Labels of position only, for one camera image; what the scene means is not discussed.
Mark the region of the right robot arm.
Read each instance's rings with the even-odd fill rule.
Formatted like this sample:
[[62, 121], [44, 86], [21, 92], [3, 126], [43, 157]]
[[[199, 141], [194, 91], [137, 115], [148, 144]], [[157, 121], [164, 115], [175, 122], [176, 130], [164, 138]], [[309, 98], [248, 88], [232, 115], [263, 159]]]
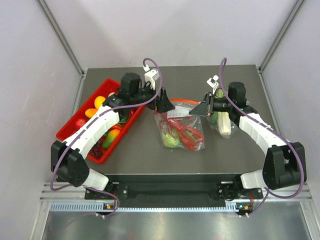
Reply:
[[230, 121], [248, 134], [265, 154], [262, 169], [236, 176], [233, 192], [237, 197], [245, 198], [256, 188], [277, 190], [298, 185], [297, 191], [302, 190], [307, 179], [304, 146], [300, 142], [289, 142], [262, 120], [248, 105], [242, 82], [230, 83], [224, 97], [207, 92], [189, 114], [210, 117], [215, 112], [228, 113]]

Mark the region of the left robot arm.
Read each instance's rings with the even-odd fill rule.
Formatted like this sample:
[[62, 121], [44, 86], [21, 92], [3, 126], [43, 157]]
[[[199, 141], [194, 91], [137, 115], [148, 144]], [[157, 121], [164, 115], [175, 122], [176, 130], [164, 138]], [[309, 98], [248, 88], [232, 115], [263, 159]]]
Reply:
[[66, 139], [56, 140], [51, 145], [53, 176], [73, 187], [94, 188], [102, 198], [109, 198], [114, 191], [109, 178], [89, 168], [85, 159], [98, 140], [134, 108], [147, 106], [159, 113], [174, 110], [166, 90], [162, 87], [156, 89], [156, 80], [163, 80], [157, 69], [144, 74], [145, 83], [138, 74], [126, 73], [120, 86], [112, 88], [110, 95], [83, 126]]

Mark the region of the clear zip bag red slider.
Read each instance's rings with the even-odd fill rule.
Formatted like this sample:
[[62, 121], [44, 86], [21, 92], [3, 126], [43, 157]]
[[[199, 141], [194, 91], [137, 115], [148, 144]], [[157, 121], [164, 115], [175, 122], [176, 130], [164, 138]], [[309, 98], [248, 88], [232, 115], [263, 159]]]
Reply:
[[201, 118], [189, 111], [198, 105], [197, 101], [172, 98], [174, 110], [165, 113], [154, 112], [162, 145], [166, 148], [181, 148], [192, 152], [205, 148], [205, 136]]

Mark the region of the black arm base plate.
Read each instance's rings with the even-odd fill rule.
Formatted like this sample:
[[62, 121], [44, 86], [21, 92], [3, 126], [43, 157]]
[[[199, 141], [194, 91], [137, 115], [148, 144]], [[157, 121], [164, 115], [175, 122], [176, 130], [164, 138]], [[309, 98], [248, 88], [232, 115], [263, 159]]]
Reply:
[[260, 188], [244, 190], [235, 173], [112, 174], [107, 191], [121, 207], [222, 207], [226, 201], [261, 200]]

